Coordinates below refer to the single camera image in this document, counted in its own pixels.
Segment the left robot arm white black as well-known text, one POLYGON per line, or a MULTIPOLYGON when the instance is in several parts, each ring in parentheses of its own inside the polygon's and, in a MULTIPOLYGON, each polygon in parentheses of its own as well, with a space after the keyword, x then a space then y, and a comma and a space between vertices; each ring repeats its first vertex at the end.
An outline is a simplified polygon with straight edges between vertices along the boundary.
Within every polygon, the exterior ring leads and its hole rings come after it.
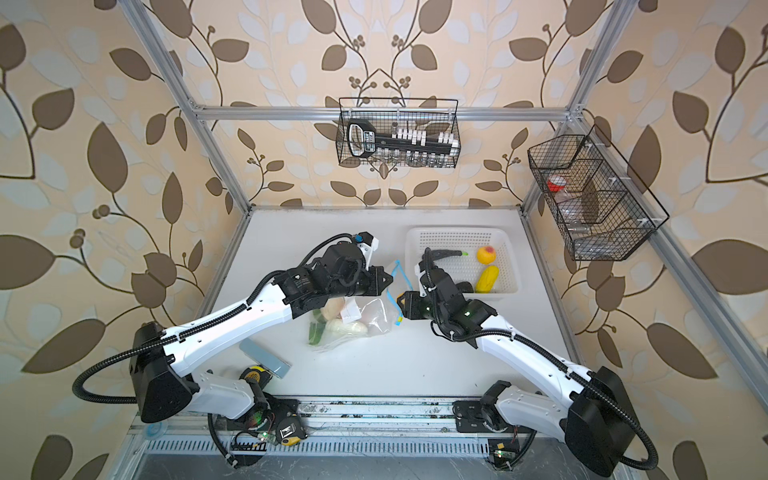
POLYGON ((83 371, 73 394, 86 402, 135 404, 147 424, 180 412, 238 419, 267 400, 260 387, 202 371, 202 365, 229 347, 273 326, 318 310, 333 298, 378 297, 393 278, 372 263, 379 241, 367 232, 332 236, 299 264, 262 278, 252 293, 228 307, 168 329, 144 324, 131 349, 83 371), (134 393, 109 396, 86 389, 86 382, 109 366, 129 364, 134 393))

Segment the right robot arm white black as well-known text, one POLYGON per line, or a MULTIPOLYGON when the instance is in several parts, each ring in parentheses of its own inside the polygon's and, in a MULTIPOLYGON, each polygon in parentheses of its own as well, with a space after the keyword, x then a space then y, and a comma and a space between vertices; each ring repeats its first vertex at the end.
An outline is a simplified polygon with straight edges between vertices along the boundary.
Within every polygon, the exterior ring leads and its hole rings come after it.
POLYGON ((442 268, 422 260, 415 270, 418 290, 397 299, 407 319, 429 321, 436 336, 505 362, 538 389, 531 394, 496 382, 481 400, 487 428, 522 426, 544 433, 603 477, 619 464, 640 471, 658 466, 657 448, 617 374, 606 367, 591 370, 538 344, 489 304, 466 298, 442 268))

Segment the beige toy potato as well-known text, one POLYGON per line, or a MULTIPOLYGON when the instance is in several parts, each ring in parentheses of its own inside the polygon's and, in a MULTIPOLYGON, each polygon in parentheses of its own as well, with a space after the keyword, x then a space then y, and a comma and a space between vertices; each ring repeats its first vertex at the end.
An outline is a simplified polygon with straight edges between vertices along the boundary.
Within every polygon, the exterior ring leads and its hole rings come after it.
POLYGON ((341 311, 344 309, 344 298, 331 298, 320 309, 321 314, 327 320, 339 319, 341 317, 341 311))

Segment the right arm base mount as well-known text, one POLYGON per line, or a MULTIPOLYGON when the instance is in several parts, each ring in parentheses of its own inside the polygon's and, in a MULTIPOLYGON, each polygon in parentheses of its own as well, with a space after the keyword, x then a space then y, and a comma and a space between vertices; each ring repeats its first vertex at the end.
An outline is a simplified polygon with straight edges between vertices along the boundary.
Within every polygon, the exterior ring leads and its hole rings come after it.
POLYGON ((459 433, 532 433, 533 430, 507 423, 498 409, 496 401, 512 384, 508 381, 495 382, 479 400, 458 400, 453 403, 452 413, 459 433))

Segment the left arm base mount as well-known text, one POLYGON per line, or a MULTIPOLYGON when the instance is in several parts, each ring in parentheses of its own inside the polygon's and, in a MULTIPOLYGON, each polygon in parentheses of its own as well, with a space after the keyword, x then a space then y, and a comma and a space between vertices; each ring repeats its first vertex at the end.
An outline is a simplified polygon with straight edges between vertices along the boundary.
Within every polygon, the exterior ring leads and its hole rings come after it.
POLYGON ((260 430, 276 433, 290 417, 298 414, 299 400, 283 398, 265 393, 265 402, 257 403, 241 417, 225 420, 225 429, 229 431, 260 430))

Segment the clear zip bag blue zipper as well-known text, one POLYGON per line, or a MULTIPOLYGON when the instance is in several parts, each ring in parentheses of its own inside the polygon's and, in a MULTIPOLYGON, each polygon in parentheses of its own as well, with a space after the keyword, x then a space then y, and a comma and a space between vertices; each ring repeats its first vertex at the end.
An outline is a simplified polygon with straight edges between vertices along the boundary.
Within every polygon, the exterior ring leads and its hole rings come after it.
MULTIPOLYGON (((308 345, 315 350, 328 351, 351 341, 385 335, 393 328, 399 326, 403 322, 404 317, 397 305, 396 298, 405 291, 412 290, 413 284, 402 260, 395 260, 385 268, 385 272, 392 276, 393 282, 385 288, 380 296, 344 298, 345 306, 341 311, 340 319, 344 323, 358 321, 365 324, 368 328, 368 335, 366 337, 337 343, 330 347, 308 345)), ((323 316, 320 309, 314 310, 311 313, 310 322, 315 318, 323 316)))

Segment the dark toy eggplant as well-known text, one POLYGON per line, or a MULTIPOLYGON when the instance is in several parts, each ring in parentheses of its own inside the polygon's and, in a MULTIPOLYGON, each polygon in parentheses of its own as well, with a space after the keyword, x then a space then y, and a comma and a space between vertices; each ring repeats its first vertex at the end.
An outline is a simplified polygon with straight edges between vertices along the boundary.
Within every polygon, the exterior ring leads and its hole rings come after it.
POLYGON ((430 258, 434 261, 451 257, 463 257, 467 255, 468 253, 465 251, 454 249, 436 249, 430 251, 430 258))

